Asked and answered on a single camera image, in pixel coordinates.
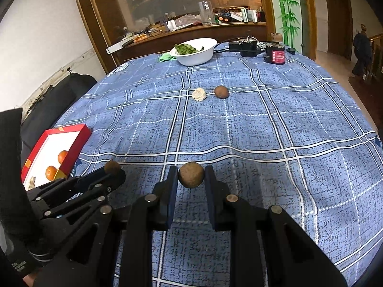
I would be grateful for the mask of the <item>brown longan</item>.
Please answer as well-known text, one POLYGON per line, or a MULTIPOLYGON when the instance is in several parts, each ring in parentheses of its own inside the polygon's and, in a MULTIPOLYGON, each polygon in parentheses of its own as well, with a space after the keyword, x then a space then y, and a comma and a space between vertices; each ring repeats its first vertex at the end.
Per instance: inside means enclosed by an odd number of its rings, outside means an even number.
POLYGON ((103 170, 106 174, 116 175, 121 170, 121 165, 116 161, 108 161, 104 165, 103 170))
POLYGON ((188 162, 179 169, 178 178, 184 187, 196 188, 204 180, 204 168, 196 162, 188 162))
POLYGON ((214 89, 214 95, 219 99, 227 99, 229 97, 229 90, 225 86, 217 86, 214 89))

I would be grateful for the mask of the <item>small orange mandarin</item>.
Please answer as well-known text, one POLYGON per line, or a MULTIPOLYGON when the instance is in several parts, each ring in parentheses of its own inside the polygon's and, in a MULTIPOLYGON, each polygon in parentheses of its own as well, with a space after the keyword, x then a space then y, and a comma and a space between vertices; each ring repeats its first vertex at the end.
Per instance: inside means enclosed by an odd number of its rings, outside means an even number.
POLYGON ((64 159, 66 158, 67 154, 68 154, 68 151, 66 150, 63 150, 58 154, 58 162, 60 165, 64 162, 64 159))

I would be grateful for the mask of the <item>red tray white inside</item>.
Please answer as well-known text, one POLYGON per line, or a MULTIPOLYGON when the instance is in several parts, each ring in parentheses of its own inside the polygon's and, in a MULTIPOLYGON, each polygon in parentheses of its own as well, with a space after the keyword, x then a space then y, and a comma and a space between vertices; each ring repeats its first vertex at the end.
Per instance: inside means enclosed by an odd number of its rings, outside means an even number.
POLYGON ((45 170, 48 166, 57 168, 55 179, 68 178, 83 146, 90 136, 91 129, 85 124, 64 126, 44 131, 23 165, 21 181, 24 188, 28 190, 31 177, 36 178, 36 187, 51 182, 45 177, 45 170), (63 150, 68 151, 68 154, 60 165, 58 154, 63 150))

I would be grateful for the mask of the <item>beige food chunk in tray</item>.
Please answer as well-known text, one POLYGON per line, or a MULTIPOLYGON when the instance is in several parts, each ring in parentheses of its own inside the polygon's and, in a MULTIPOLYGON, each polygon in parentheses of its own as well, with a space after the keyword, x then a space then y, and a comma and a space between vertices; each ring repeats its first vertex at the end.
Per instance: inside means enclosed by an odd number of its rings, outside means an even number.
POLYGON ((28 190, 32 190, 33 188, 35 188, 35 181, 36 181, 36 178, 35 177, 31 177, 30 178, 30 181, 29 181, 29 184, 28 184, 28 190))

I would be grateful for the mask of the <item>black leather sofa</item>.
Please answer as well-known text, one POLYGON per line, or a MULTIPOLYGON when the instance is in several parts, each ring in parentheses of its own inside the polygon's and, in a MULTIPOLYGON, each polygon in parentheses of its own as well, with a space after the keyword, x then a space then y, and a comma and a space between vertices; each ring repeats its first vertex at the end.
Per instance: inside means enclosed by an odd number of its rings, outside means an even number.
POLYGON ((71 73, 55 86, 49 86, 21 124, 21 164, 24 165, 42 133, 97 84, 90 75, 71 73))

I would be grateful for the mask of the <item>blue plaid tablecloth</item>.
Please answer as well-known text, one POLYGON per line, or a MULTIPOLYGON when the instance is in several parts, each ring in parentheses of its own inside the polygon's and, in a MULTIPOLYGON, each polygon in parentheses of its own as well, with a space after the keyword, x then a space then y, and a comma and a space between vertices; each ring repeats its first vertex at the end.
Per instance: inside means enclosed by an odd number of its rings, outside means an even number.
POLYGON ((158 59, 120 65, 56 122, 91 129, 75 174, 119 162, 117 208, 173 165, 210 165, 250 204, 280 205, 352 286, 382 246, 382 143, 354 99, 300 54, 280 66, 226 50, 194 67, 158 59), (192 99, 197 88, 204 101, 192 99))

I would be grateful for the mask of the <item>green cloth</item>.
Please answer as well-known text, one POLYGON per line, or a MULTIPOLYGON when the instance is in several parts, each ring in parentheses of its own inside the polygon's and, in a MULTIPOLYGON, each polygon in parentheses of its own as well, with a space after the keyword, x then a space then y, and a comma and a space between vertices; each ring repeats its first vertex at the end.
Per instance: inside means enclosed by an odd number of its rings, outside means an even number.
POLYGON ((172 61, 176 60, 177 58, 170 54, 170 52, 163 53, 160 55, 158 61, 159 62, 165 62, 165 61, 172 61))

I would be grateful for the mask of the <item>white bowl with greens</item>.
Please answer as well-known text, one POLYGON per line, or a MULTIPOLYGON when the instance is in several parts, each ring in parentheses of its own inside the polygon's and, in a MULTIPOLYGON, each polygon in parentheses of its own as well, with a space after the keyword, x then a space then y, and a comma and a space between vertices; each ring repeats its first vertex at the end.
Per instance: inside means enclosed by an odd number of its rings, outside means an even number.
POLYGON ((174 45, 169 54, 183 66, 199 66, 212 59, 217 44, 217 40, 213 38, 191 39, 174 45))

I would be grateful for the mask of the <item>wooden sideboard counter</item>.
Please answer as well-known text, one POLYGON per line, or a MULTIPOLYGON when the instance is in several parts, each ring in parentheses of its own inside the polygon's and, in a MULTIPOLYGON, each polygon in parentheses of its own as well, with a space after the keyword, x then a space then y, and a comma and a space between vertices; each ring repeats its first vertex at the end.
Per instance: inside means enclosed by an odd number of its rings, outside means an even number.
POLYGON ((197 25, 184 28, 170 33, 162 33, 149 37, 138 43, 130 44, 127 47, 112 54, 116 64, 133 58, 162 53, 171 50, 175 44, 180 44, 191 39, 213 38, 218 42, 226 42, 228 39, 244 37, 251 32, 260 41, 268 39, 266 23, 224 23, 216 25, 197 25))

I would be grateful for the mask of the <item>black power adapter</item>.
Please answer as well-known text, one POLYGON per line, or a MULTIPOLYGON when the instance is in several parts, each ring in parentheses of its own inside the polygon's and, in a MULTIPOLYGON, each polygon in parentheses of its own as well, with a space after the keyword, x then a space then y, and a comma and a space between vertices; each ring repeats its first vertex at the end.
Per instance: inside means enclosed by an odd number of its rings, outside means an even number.
POLYGON ((241 39, 229 42, 229 52, 240 53, 242 57, 252 58, 261 54, 262 50, 256 39, 241 39))

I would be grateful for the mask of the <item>black red box device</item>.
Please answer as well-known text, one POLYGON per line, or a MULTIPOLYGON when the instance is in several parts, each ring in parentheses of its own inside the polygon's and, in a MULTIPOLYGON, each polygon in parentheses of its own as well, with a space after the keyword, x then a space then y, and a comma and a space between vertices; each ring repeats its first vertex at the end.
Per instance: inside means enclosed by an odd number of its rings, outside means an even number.
POLYGON ((271 33, 271 41, 265 44, 264 61, 269 64, 285 64, 285 48, 283 35, 280 33, 271 33))

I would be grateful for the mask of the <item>clear glass jug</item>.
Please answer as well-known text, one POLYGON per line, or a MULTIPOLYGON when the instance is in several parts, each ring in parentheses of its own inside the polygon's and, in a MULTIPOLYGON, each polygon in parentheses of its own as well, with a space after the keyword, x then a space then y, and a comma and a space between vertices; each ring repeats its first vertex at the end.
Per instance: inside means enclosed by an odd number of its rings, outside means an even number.
POLYGON ((199 12, 203 25, 215 24, 215 14, 210 1, 199 2, 199 12))

